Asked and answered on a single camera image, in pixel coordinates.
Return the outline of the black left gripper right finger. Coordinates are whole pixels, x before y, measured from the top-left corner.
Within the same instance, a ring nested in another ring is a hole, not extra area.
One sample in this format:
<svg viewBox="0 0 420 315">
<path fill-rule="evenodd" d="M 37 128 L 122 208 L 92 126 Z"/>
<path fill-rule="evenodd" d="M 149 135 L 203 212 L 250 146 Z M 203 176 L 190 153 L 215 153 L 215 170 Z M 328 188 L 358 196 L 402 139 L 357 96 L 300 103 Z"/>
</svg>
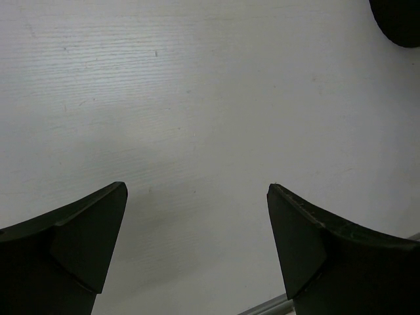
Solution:
<svg viewBox="0 0 420 315">
<path fill-rule="evenodd" d="M 360 226 L 279 184 L 268 212 L 297 314 L 418 314 L 419 242 Z"/>
</svg>

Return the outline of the black ribbed plastic bin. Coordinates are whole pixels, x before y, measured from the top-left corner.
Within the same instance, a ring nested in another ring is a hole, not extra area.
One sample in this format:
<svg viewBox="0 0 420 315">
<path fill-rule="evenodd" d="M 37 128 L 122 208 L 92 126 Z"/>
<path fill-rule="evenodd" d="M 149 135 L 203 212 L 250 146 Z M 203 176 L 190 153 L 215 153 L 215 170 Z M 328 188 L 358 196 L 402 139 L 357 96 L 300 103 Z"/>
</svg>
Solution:
<svg viewBox="0 0 420 315">
<path fill-rule="evenodd" d="M 419 0 L 369 0 L 383 34 L 403 48 L 419 48 Z"/>
</svg>

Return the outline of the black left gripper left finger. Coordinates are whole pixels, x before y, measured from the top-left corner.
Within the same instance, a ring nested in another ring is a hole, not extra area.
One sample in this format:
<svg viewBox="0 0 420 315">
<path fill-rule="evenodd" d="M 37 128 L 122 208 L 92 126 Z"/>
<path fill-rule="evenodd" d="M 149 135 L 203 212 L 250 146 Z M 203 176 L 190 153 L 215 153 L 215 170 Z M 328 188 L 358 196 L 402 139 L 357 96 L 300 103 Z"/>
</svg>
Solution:
<svg viewBox="0 0 420 315">
<path fill-rule="evenodd" d="M 91 314 L 126 204 L 126 184 L 114 182 L 1 229 L 1 313 Z"/>
</svg>

